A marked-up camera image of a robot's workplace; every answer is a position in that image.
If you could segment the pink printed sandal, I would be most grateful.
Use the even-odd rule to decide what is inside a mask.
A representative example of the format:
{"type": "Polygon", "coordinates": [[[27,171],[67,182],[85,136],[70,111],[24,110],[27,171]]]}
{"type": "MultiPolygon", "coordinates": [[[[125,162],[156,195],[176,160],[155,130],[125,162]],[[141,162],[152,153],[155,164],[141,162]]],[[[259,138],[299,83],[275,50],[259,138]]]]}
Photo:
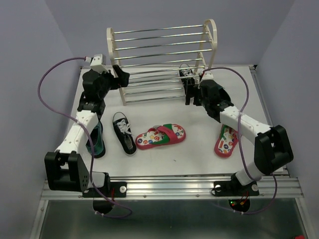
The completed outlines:
{"type": "Polygon", "coordinates": [[[146,150],[159,146],[181,143],[186,139],[185,129],[178,124],[156,125],[135,139],[138,149],[146,150]]]}
{"type": "Polygon", "coordinates": [[[223,124],[218,140],[214,147],[214,152],[221,158],[229,158],[238,143],[238,132],[233,128],[223,124]]]}

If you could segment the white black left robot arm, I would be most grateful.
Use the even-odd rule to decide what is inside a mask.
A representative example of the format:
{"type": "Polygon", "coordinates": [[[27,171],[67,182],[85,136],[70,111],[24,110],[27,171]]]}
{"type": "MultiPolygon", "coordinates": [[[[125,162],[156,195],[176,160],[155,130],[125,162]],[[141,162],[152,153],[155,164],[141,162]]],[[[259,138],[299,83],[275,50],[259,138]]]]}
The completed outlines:
{"type": "Polygon", "coordinates": [[[90,173],[82,153],[89,136],[104,113],[104,98],[110,90],[126,87],[129,73],[119,65],[113,70],[97,72],[93,69],[83,74],[83,92],[79,99],[76,117],[63,142],[44,158],[48,185],[54,191],[84,192],[90,182],[90,173]]]}

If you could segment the black canvas sneaker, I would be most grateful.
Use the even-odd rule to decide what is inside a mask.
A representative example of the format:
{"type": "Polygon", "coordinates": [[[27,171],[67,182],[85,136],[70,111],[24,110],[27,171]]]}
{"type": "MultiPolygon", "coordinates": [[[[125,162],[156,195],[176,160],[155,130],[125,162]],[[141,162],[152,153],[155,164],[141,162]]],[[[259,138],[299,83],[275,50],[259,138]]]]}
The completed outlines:
{"type": "Polygon", "coordinates": [[[125,154],[134,155],[137,147],[127,117],[122,112],[116,112],[112,119],[112,125],[125,154]]]}
{"type": "Polygon", "coordinates": [[[179,70],[179,76],[181,77],[181,82],[184,86],[195,85],[195,79],[193,78],[193,70],[187,64],[181,64],[179,70]]]}

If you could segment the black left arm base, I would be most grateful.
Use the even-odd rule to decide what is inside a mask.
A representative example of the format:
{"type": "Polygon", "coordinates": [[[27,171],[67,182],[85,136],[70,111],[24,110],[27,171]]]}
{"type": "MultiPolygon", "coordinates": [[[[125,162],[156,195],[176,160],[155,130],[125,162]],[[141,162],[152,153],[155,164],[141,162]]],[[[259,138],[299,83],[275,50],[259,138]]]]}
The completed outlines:
{"type": "MultiPolygon", "coordinates": [[[[98,190],[108,198],[125,198],[127,183],[125,181],[111,181],[108,186],[98,188],[98,190]]],[[[83,198],[101,198],[102,196],[94,188],[90,188],[82,193],[83,198]]]]}

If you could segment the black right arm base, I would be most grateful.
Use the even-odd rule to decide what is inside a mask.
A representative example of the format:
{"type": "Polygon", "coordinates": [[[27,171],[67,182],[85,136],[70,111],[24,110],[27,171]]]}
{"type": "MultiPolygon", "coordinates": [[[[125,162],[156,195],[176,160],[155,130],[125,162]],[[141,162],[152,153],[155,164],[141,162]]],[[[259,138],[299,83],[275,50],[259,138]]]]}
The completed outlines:
{"type": "Polygon", "coordinates": [[[259,196],[257,182],[253,181],[247,185],[241,185],[235,181],[215,181],[210,193],[216,197],[241,197],[259,196]]]}

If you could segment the cream chrome shoe rack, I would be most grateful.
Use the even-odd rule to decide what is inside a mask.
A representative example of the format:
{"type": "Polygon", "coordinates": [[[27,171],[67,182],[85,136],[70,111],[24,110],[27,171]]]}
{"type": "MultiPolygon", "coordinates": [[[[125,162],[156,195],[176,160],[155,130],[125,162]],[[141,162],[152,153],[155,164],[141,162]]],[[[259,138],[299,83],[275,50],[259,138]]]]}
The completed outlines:
{"type": "Polygon", "coordinates": [[[180,71],[192,70],[197,79],[213,65],[217,45],[213,19],[143,30],[107,28],[110,61],[130,74],[128,86],[119,90],[123,105],[184,98],[180,71]]]}

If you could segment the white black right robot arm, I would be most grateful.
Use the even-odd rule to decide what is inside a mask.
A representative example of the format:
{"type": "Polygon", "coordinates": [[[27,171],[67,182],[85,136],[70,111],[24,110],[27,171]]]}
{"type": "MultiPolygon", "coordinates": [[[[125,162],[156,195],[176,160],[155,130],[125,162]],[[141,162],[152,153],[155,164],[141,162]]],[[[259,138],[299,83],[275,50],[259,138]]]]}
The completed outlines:
{"type": "Polygon", "coordinates": [[[237,131],[254,145],[253,162],[243,163],[243,169],[234,173],[227,186],[234,194],[241,194],[247,185],[271,175],[277,169],[290,163],[293,151],[284,127],[260,123],[237,109],[228,93],[214,80],[202,80],[199,84],[193,78],[182,81],[186,104],[190,98],[196,106],[203,106],[214,120],[237,131]]]}

